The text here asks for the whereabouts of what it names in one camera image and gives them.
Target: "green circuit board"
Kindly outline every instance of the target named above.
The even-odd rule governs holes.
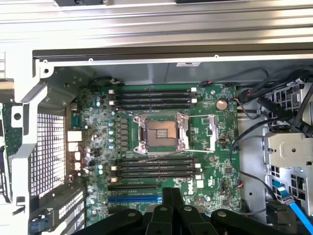
[[[147,104],[149,92],[162,93],[155,103],[174,103],[167,97],[168,93],[181,94],[177,91],[193,93],[189,103],[183,103],[175,108],[142,109],[136,106],[139,102]],[[239,174],[231,167],[229,150],[232,141],[238,135],[237,105],[231,98],[235,96],[236,87],[222,84],[210,85],[206,88],[196,84],[186,85],[154,85],[154,86],[111,86],[97,88],[83,88],[77,97],[77,110],[71,113],[72,130],[83,130],[84,147],[96,149],[96,156],[85,155],[88,171],[84,174],[87,184],[88,196],[87,225],[91,225],[108,215],[118,212],[119,209],[133,208],[141,212],[152,204],[161,203],[161,190],[163,187],[180,188],[186,204],[197,205],[210,215],[214,210],[230,209],[226,196],[239,182]],[[123,94],[128,94],[126,108],[123,101],[118,101]],[[136,100],[136,94],[147,94],[146,100]],[[222,105],[227,105],[223,110],[217,109],[217,101],[222,100]],[[143,128],[139,120],[147,125]],[[173,131],[176,126],[184,126]],[[180,139],[185,134],[183,148],[189,150],[179,151]],[[141,140],[146,140],[146,145],[141,148]],[[159,170],[156,176],[145,173],[146,168],[128,168],[120,175],[113,172],[117,162],[125,164],[146,160],[165,155],[166,160],[159,160]],[[233,162],[239,166],[239,153],[233,154]],[[192,161],[193,175],[185,176],[179,172],[184,159]],[[157,185],[155,188],[127,188],[122,190],[108,190],[108,186],[115,185]],[[110,198],[142,198],[157,197],[157,201],[112,201]],[[240,194],[234,192],[231,205],[237,209],[240,205]]]

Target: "motherboard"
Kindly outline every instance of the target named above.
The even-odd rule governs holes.
[[[69,106],[79,136],[70,154],[88,191],[87,225],[127,208],[144,213],[162,203],[164,187],[180,188],[208,215],[229,203],[239,209],[238,191],[227,200],[239,183],[229,161],[235,92],[225,84],[82,88]],[[239,167],[238,152],[233,162]]]

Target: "cpu socket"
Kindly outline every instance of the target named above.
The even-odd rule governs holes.
[[[133,118],[138,124],[138,146],[134,152],[144,155],[165,155],[189,149],[187,115],[142,114]]]

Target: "perforated metal grille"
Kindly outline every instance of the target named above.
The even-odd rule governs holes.
[[[64,183],[64,117],[38,114],[37,147],[31,154],[31,195],[43,197]]]
[[[65,206],[59,209],[59,219],[63,218],[63,216],[66,215],[67,212],[69,212],[72,208],[74,208],[77,205],[77,203],[83,199],[83,196],[84,194],[81,191],[70,202],[68,202]],[[82,210],[82,207],[78,205],[75,209],[75,211],[78,211],[76,214],[78,214],[81,210]]]

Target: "black pcie slot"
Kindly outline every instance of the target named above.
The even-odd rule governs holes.
[[[108,191],[157,189],[157,184],[128,184],[128,185],[108,185]]]

